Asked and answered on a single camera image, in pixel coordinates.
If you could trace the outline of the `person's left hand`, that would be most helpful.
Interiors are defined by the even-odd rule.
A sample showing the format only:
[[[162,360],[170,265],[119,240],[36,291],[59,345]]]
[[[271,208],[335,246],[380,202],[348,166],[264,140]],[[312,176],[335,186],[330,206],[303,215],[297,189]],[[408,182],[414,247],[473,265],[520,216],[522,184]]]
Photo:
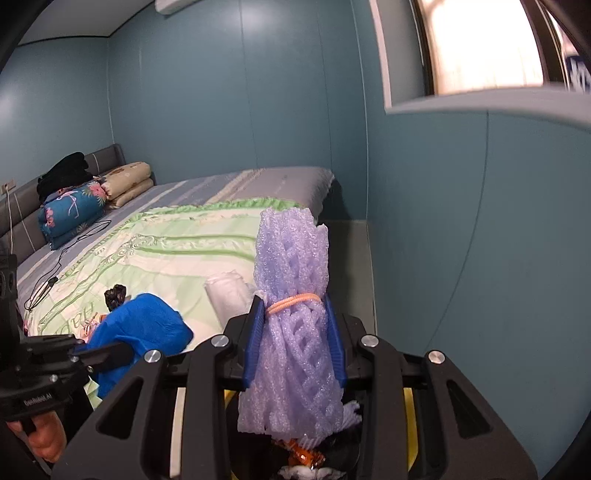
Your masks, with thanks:
[[[66,433],[60,418],[54,411],[32,419],[35,431],[27,435],[28,445],[38,457],[56,463],[62,456],[66,445]]]

